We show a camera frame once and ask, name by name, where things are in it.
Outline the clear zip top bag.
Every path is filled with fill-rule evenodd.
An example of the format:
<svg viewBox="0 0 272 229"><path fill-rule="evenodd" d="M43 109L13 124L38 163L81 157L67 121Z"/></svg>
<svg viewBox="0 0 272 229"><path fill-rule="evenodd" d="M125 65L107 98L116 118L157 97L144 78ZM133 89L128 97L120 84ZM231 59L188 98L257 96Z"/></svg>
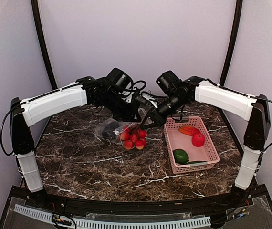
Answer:
<svg viewBox="0 0 272 229"><path fill-rule="evenodd" d="M146 111L144 108L139 108L138 112L140 121L142 121L146 115ZM124 129L129 128L132 131L138 129L140 124L141 122L123 122L108 117L94 128L94 135L100 140L123 146L123 140L121 140L120 135L124 132Z"/></svg>

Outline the purple eggplant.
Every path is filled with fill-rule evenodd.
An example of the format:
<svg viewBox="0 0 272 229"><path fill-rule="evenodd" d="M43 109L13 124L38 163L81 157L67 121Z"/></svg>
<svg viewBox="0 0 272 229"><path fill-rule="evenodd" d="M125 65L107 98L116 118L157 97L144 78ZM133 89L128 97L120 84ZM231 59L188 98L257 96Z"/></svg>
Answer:
<svg viewBox="0 0 272 229"><path fill-rule="evenodd" d="M104 140L115 140L116 134L114 131L119 127L118 122L111 122L107 124L102 130L102 137Z"/></svg>

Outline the red lychee bunch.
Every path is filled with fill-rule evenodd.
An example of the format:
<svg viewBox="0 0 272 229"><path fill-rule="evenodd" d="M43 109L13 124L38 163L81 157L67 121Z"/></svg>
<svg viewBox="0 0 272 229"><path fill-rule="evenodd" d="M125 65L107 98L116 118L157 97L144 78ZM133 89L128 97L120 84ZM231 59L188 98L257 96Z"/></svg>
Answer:
<svg viewBox="0 0 272 229"><path fill-rule="evenodd" d="M147 131L136 126L125 125L118 132L117 140L126 150L142 150L147 145Z"/></svg>

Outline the green lime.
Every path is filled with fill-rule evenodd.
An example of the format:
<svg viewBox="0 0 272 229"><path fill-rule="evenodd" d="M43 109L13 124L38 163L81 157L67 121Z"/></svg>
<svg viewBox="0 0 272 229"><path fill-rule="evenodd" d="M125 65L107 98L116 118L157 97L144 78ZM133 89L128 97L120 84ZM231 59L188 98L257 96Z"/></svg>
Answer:
<svg viewBox="0 0 272 229"><path fill-rule="evenodd" d="M173 156L176 164L186 164L189 161L189 156L187 152L183 149L175 149L173 150Z"/></svg>

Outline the green cucumber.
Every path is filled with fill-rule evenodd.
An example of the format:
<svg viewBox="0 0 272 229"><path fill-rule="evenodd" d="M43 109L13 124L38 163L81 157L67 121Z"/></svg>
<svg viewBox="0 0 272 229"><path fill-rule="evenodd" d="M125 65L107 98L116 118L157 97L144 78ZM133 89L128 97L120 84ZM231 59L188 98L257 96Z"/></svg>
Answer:
<svg viewBox="0 0 272 229"><path fill-rule="evenodd" d="M192 164L200 164L200 163L207 164L208 162L207 161L196 160L196 161L188 161L188 162L183 163L181 165L192 165Z"/></svg>

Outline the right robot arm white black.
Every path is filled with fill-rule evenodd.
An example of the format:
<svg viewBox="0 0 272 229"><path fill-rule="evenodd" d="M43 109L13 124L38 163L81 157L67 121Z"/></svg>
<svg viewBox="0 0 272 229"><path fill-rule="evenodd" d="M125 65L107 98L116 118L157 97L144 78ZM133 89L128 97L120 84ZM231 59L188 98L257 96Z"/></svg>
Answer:
<svg viewBox="0 0 272 229"><path fill-rule="evenodd" d="M157 84L167 98L147 112L145 118L150 119L151 123L142 121L141 129L162 126L170 115L191 101L226 110L248 122L243 137L244 150L240 169L231 193L227 195L227 203L231 207L237 207L247 197L253 177L268 149L265 143L271 127L271 100L263 94L254 96L240 93L197 76L183 81L172 71L162 73Z"/></svg>

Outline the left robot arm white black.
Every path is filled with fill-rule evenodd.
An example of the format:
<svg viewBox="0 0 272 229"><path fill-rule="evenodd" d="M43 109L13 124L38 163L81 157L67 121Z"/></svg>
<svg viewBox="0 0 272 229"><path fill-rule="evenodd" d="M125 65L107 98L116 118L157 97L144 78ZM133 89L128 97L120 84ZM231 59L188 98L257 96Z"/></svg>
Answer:
<svg viewBox="0 0 272 229"><path fill-rule="evenodd" d="M12 99L10 110L5 118L10 120L10 138L12 154L17 158L26 185L32 194L32 200L40 208L47 208L51 198L43 192L43 183L35 159L35 145L30 127L43 119L75 107L94 104L103 106L113 114L113 119L120 122L141 122L138 112L139 103L129 101L123 92L134 90L128 88L130 80L126 75L118 79L111 77L84 77L65 87L48 93L20 100Z"/></svg>

